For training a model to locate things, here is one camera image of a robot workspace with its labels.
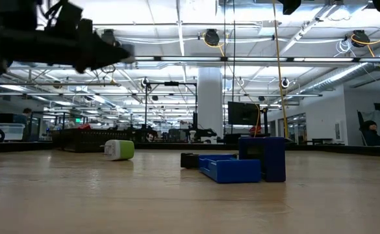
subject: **computer monitor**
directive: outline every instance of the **computer monitor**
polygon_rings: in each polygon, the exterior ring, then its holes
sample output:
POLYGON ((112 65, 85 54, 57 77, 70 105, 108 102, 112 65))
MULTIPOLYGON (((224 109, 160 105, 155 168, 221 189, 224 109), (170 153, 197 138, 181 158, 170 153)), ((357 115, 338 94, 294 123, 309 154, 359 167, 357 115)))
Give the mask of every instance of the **computer monitor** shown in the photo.
POLYGON ((252 103, 228 102, 229 124, 233 125, 256 125, 258 119, 258 109, 252 103))

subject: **person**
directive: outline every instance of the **person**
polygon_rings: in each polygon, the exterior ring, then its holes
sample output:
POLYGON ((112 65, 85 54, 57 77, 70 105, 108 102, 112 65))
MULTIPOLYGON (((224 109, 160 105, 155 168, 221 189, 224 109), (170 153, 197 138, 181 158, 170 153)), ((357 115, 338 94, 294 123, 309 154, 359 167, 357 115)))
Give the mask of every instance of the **person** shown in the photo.
POLYGON ((377 124, 373 120, 363 123, 362 132, 367 146, 380 146, 380 136, 377 134, 377 124))
POLYGON ((29 120, 31 118, 32 110, 30 108, 25 108, 22 111, 22 114, 16 114, 14 115, 14 123, 17 124, 24 124, 25 128, 23 130, 23 137, 22 141, 28 141, 29 139, 29 120))

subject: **red object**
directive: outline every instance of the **red object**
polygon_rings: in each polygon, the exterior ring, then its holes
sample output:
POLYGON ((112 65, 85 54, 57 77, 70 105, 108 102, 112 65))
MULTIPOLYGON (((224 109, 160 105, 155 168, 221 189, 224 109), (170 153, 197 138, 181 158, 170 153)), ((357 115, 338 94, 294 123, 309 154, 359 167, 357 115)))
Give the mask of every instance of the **red object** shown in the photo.
POLYGON ((90 127, 90 124, 88 123, 79 126, 79 129, 91 129, 91 128, 92 127, 90 127))
POLYGON ((257 133, 260 133, 260 130, 262 130, 262 128, 261 128, 260 126, 258 126, 258 128, 256 129, 256 126, 253 126, 253 127, 249 130, 250 134, 254 135, 254 134, 255 134, 255 130, 256 130, 256 134, 257 134, 257 133))

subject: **white cylinder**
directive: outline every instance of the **white cylinder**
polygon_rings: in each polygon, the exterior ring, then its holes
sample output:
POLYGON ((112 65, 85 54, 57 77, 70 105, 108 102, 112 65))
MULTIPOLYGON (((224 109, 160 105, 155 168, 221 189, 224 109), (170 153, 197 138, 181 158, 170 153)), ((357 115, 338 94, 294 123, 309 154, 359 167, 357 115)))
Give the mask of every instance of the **white cylinder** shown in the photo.
POLYGON ((220 68, 198 68, 198 128, 213 129, 223 138, 223 94, 220 68))

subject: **blue box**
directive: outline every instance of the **blue box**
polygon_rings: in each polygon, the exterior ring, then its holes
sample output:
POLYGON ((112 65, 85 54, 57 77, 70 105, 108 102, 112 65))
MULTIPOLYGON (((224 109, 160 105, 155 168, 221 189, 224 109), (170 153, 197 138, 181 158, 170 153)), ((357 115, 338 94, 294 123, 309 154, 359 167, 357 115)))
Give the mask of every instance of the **blue box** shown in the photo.
POLYGON ((200 155, 199 170, 217 183, 257 183, 260 161, 238 160, 233 155, 200 155))
POLYGON ((259 159, 266 182, 285 182, 285 139, 282 137, 239 138, 239 159, 259 159))

